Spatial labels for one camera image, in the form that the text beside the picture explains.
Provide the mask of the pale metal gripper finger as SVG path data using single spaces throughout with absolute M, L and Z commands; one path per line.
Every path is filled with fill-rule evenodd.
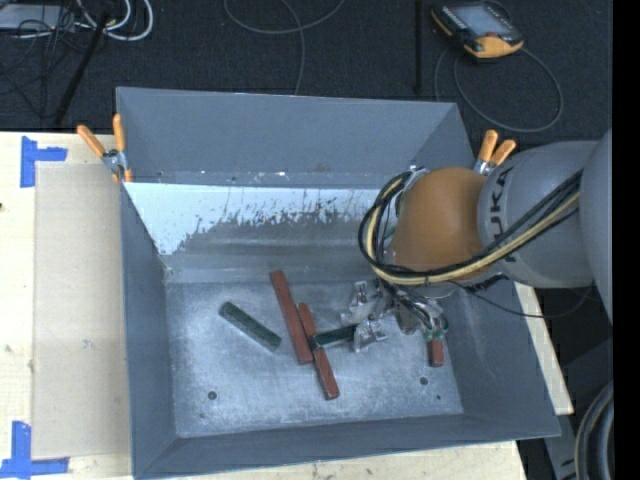
M 347 309 L 341 313 L 342 324 L 358 324 L 375 314 L 381 300 L 377 279 L 358 281 L 353 285 L 352 296 Z
M 366 319 L 356 325 L 353 333 L 352 350 L 359 353 L 368 346 L 387 340 L 381 318 Z

